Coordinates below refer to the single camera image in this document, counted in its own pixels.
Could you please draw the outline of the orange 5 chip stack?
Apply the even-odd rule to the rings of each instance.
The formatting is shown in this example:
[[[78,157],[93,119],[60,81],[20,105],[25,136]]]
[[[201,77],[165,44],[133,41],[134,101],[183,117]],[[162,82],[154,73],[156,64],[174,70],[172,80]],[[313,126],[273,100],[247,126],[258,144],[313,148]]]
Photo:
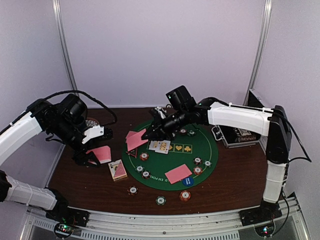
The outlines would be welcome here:
[[[191,193],[188,190],[183,190],[179,194],[179,199],[182,202],[187,202],[191,199]]]

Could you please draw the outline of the black 100 chip stack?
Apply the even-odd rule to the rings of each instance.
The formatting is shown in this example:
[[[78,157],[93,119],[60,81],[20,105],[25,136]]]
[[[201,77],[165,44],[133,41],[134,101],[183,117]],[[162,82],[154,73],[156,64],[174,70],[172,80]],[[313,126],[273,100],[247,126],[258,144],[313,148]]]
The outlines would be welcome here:
[[[127,193],[131,196],[134,196],[138,193],[139,189],[136,187],[136,186],[130,186],[128,189],[127,189]]]

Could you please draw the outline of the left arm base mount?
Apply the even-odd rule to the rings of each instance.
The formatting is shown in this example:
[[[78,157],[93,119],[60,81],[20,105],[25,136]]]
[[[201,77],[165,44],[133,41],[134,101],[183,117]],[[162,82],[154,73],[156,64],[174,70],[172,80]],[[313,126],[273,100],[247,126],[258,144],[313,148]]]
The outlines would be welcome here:
[[[55,210],[45,210],[45,213],[47,218],[73,227],[86,227],[90,216],[88,211],[69,207],[65,213]]]

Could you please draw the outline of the red-backed card deck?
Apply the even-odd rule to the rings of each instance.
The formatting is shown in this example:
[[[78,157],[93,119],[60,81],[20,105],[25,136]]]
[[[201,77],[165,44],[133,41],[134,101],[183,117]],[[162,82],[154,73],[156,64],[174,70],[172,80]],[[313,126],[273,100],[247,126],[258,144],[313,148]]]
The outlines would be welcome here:
[[[111,149],[107,145],[88,150],[86,153],[94,153],[101,164],[109,163],[112,161]]]

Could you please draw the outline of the dealt card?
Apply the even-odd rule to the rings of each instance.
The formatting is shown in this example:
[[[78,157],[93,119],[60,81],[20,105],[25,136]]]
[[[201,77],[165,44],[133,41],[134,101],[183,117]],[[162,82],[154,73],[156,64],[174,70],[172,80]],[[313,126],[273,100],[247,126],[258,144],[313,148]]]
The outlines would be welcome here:
[[[175,184],[192,175],[191,170],[186,164],[182,164],[165,173],[166,178],[170,184]]]
[[[143,129],[140,130],[140,131],[130,130],[130,131],[127,133],[126,137],[125,137],[125,142],[127,142],[127,139],[130,138],[131,136],[134,136],[134,135],[136,135],[136,134],[138,134],[138,133],[144,134],[145,132],[146,132],[146,129],[145,129],[145,128],[143,128]]]

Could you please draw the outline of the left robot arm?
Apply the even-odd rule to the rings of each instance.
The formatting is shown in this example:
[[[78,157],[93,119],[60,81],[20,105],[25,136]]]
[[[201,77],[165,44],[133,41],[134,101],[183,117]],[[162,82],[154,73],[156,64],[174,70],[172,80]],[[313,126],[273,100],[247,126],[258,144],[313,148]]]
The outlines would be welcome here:
[[[113,116],[110,123],[87,126],[87,105],[77,96],[81,94],[97,103]],[[116,114],[101,101],[81,90],[63,90],[31,103],[15,120],[0,132],[0,162],[5,161],[26,142],[40,133],[56,137],[73,149],[73,160],[79,166],[100,167],[98,157],[92,152],[94,144],[110,140],[110,125],[117,123]],[[52,212],[61,222],[72,218],[68,201],[56,190],[39,188],[20,182],[4,171],[0,172],[1,202],[17,202]]]

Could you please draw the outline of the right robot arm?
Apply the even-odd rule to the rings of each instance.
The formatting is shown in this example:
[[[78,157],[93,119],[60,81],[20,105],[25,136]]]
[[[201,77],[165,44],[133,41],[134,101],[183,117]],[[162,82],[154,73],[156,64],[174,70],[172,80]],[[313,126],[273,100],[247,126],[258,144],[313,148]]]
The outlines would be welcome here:
[[[174,132],[190,124],[226,126],[267,137],[266,184],[256,216],[261,221],[268,220],[276,212],[289,167],[292,132],[284,108],[234,105],[215,97],[196,102],[184,85],[171,90],[166,97],[176,112],[166,115],[157,108],[151,109],[153,121],[142,140],[171,140]]]

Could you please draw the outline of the green 20 chip stack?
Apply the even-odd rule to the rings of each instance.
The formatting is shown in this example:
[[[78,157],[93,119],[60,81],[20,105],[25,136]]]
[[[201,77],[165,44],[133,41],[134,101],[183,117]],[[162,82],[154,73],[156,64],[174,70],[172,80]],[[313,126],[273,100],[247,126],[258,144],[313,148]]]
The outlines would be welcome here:
[[[166,198],[164,196],[158,196],[155,199],[155,202],[156,202],[157,205],[163,206],[166,203]]]

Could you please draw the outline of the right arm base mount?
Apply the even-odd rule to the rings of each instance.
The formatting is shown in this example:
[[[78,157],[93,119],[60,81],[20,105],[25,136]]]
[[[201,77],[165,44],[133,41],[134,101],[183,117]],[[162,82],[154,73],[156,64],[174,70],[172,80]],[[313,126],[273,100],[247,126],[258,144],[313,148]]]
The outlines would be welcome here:
[[[282,215],[283,214],[279,209],[268,209],[261,206],[241,210],[239,212],[239,217],[243,227],[272,221]]]

